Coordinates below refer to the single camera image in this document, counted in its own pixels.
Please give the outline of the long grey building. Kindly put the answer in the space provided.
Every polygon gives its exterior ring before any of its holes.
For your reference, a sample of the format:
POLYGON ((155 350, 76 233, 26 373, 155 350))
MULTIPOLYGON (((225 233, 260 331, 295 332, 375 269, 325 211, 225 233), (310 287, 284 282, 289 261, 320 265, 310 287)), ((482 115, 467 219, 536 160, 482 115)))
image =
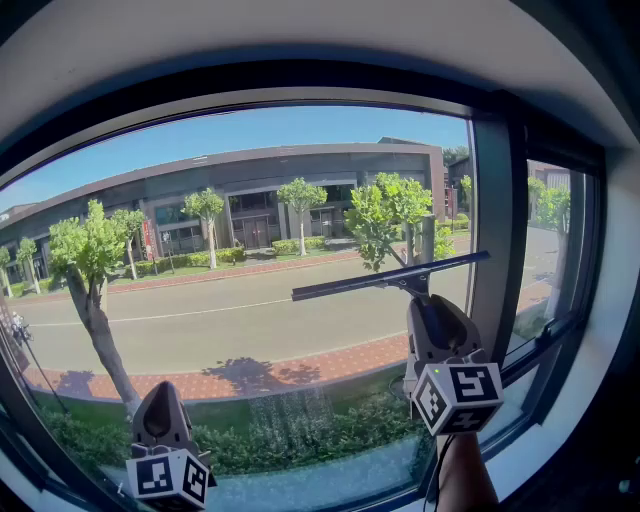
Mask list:
MULTIPOLYGON (((414 179, 432 195, 429 208, 445 217, 441 148, 384 137, 377 143, 312 144, 240 150, 137 169, 0 214, 0 247, 16 254, 24 238, 36 244, 35 271, 50 274, 50 227, 85 219, 98 200, 107 216, 139 210, 151 222, 155 257, 236 243, 268 248, 282 239, 345 238, 352 189, 380 173, 414 179)), ((145 258, 142 229, 127 257, 145 258)))

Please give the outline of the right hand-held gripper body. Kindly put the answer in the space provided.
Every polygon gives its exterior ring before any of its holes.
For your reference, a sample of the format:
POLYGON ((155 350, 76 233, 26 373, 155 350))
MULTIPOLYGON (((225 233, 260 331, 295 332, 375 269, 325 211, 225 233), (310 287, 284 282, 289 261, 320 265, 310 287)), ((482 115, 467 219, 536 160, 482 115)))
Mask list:
POLYGON ((431 435, 477 433, 504 403, 499 366, 482 348, 429 364, 411 348, 403 392, 409 419, 422 421, 431 435))

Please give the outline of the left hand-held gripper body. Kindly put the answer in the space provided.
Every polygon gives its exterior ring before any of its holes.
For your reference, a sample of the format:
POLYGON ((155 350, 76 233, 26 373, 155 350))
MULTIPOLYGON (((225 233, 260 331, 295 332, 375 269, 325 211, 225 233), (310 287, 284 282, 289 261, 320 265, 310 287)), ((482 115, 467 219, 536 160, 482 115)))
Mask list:
POLYGON ((126 461, 133 497, 154 511, 204 511, 208 491, 217 486, 197 445, 131 444, 126 461))

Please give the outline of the dark brown gabled building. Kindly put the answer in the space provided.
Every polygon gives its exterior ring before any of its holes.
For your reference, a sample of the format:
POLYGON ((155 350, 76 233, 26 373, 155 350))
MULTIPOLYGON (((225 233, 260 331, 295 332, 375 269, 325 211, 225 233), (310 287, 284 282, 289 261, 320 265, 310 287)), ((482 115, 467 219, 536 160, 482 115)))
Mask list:
POLYGON ((446 216, 457 219, 469 215, 472 196, 472 164, 469 157, 451 163, 445 172, 446 216))

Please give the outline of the white window sill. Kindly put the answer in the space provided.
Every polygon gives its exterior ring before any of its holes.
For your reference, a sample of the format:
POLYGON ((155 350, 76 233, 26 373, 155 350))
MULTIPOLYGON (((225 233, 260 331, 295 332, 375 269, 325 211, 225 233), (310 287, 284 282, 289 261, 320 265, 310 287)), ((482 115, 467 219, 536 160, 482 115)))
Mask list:
POLYGON ((553 399, 542 399, 533 423, 487 463, 498 498, 507 502, 525 488, 581 434, 591 461, 620 439, 628 439, 640 415, 635 369, 640 321, 634 312, 593 314, 569 371, 553 399))

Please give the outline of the row of green street trees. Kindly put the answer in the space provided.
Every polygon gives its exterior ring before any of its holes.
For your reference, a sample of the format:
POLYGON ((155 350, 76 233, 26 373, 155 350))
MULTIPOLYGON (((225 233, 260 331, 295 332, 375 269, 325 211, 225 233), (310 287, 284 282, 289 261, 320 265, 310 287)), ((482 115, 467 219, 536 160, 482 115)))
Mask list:
POLYGON ((9 327, 11 368, 36 406, 130 419, 159 382, 191 401, 264 395, 352 380, 407 358, 405 310, 395 288, 305 301, 304 283, 350 276, 360 259, 196 269, 180 283, 109 289, 124 240, 104 216, 54 230, 57 281, 43 313, 19 305, 9 327))

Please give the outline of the green shrub bed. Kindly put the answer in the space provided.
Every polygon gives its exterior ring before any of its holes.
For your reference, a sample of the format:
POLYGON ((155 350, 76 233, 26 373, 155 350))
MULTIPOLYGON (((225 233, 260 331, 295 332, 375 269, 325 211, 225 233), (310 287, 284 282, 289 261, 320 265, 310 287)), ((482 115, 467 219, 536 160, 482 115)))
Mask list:
MULTIPOLYGON (((192 439, 209 452, 215 475, 284 471, 328 463, 387 446, 395 441, 430 444, 426 428, 412 422, 395 402, 371 397, 343 414, 305 412, 291 396, 254 401, 245 426, 218 429, 211 422, 192 426, 192 439)), ((87 419, 44 409, 41 419, 52 436, 90 471, 123 467, 131 455, 131 427, 122 420, 87 419)))

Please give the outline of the squeegee with blue handle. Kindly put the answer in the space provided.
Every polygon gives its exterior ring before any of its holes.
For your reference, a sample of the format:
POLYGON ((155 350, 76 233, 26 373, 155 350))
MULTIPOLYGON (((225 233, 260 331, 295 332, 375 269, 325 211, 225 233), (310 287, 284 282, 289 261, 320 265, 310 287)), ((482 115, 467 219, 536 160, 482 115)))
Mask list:
POLYGON ((417 306, 420 322, 424 325, 430 342, 437 349, 459 353, 471 334, 471 328, 464 325, 464 321, 469 320, 469 317, 444 297, 432 294, 429 291, 429 279, 434 272, 475 264, 490 258, 490 253, 484 250, 370 276, 294 288, 291 300, 302 301, 370 287, 397 287, 413 297, 412 303, 417 306))

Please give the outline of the narrow side window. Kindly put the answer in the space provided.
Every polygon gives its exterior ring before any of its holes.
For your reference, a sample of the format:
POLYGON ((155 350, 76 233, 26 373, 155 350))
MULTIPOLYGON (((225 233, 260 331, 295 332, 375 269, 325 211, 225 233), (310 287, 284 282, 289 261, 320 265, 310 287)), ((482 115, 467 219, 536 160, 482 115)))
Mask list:
POLYGON ((597 179, 530 160, 525 261, 512 342, 535 340, 544 325, 580 310, 596 233, 597 179))

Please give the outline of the person's right forearm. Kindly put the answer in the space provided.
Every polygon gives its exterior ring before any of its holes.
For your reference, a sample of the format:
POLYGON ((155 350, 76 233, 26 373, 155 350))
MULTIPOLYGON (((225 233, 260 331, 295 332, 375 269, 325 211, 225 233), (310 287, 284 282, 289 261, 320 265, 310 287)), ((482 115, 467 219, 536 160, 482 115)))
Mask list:
POLYGON ((499 500, 482 459, 477 435, 437 437, 442 461, 435 512, 500 512, 499 500))

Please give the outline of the large window glass pane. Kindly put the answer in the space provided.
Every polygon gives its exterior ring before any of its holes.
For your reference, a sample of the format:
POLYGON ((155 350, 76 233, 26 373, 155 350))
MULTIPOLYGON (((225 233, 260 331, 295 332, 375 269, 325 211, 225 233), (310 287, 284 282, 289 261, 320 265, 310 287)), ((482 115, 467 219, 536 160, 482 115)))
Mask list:
POLYGON ((410 295, 292 292, 467 254, 449 166, 472 128, 411 107, 265 106, 0 177, 8 365, 51 461, 140 512, 133 422, 172 384, 215 479, 211 512, 352 512, 423 491, 410 295))

